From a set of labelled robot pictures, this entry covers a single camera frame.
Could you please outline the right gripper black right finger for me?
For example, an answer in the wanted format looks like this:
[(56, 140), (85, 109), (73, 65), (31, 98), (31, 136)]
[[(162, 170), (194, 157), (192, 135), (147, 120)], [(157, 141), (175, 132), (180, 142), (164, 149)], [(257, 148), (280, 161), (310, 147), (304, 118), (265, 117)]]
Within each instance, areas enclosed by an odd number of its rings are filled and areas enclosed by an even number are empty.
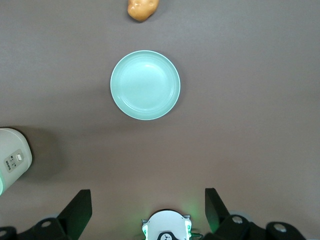
[(215, 188), (205, 189), (205, 216), (210, 232), (204, 240), (266, 240), (267, 232), (239, 214), (230, 214)]

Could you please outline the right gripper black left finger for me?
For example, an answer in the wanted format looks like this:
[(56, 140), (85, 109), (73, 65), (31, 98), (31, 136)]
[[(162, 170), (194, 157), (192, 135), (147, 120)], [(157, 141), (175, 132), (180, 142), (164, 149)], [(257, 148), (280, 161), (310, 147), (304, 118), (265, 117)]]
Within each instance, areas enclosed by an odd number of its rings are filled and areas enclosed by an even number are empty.
[(18, 240), (77, 240), (92, 217), (92, 198), (89, 189), (80, 190), (57, 217), (39, 221), (19, 233)]

